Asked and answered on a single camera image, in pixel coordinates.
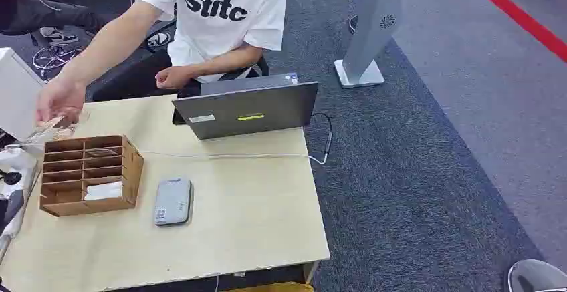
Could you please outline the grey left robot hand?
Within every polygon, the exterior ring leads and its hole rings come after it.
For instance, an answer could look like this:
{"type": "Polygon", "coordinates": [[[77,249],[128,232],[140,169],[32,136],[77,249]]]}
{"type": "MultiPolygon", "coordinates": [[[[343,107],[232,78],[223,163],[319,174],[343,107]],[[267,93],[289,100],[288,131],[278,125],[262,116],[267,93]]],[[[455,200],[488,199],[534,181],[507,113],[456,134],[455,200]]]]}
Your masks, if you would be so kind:
{"type": "Polygon", "coordinates": [[[83,111],[79,115],[77,122],[72,122],[65,116],[56,116],[48,122],[40,123],[23,141],[16,141],[15,143],[5,145],[3,149],[43,148],[46,143],[51,141],[71,139],[80,124],[87,122],[89,117],[89,111],[83,111]]]}

